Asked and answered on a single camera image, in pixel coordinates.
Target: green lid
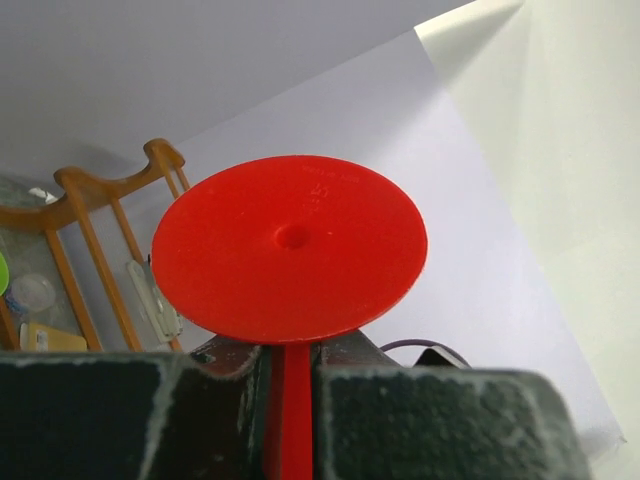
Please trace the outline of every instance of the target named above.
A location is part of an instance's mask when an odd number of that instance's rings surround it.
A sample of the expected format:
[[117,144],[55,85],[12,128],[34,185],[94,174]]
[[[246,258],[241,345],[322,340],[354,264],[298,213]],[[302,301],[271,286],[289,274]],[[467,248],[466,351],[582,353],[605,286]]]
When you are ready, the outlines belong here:
[[0,295],[4,293],[9,285],[9,267],[0,252]]

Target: red oval object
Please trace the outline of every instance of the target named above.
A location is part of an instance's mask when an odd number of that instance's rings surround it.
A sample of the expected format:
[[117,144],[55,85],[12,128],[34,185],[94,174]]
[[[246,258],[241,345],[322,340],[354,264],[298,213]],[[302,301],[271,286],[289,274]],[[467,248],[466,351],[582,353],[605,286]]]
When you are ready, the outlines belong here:
[[394,183],[354,163],[294,155],[244,163],[188,190],[160,222],[152,268],[197,325],[288,344],[382,315],[426,253],[420,213]]

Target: white table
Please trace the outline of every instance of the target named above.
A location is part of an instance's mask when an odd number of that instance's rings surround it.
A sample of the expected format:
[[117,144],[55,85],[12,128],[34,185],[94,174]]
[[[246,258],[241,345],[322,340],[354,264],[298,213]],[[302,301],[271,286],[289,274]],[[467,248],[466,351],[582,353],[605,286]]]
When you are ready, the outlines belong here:
[[484,150],[629,443],[640,478],[638,2],[477,0],[418,34]]

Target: wooden rack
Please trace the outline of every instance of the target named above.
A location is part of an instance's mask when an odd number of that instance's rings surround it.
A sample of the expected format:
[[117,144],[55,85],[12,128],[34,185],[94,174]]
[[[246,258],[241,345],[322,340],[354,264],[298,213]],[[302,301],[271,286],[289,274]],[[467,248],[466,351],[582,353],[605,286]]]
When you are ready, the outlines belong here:
[[[130,177],[108,180],[93,176],[77,167],[67,167],[54,174],[56,183],[65,191],[64,196],[55,203],[37,208],[0,206],[0,227],[44,235],[46,238],[79,329],[87,341],[88,348],[93,351],[102,350],[102,346],[78,288],[78,280],[82,279],[74,277],[58,232],[74,222],[78,223],[127,347],[131,351],[142,351],[142,345],[113,272],[109,268],[89,213],[102,207],[110,207],[131,256],[138,262],[144,262],[140,247],[122,208],[121,199],[162,178],[166,181],[174,199],[189,188],[187,178],[182,171],[184,159],[167,140],[158,138],[149,141],[144,145],[144,152],[149,163],[140,172]],[[20,349],[16,328],[1,297],[0,342],[6,350]],[[180,344],[175,338],[169,345],[173,350],[180,350]]]

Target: cable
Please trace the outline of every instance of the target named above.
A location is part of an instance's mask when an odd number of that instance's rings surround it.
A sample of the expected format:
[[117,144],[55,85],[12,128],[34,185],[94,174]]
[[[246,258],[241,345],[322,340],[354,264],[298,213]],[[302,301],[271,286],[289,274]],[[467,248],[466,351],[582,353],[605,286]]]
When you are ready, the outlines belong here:
[[464,357],[462,355],[460,355],[458,352],[456,352],[455,350],[447,347],[446,345],[443,345],[442,343],[434,342],[432,340],[423,340],[421,338],[410,338],[410,339],[407,339],[407,340],[396,340],[395,342],[391,342],[391,343],[387,343],[386,345],[383,345],[382,347],[380,347],[380,350],[382,350],[383,352],[388,352],[389,350],[393,350],[394,348],[400,348],[400,347],[427,347],[427,348],[430,348],[430,347],[442,347],[447,352],[449,352],[451,355],[453,355],[458,360],[460,360],[462,363],[464,363],[467,367],[471,366],[471,365],[469,365],[469,362],[467,362],[464,359]]

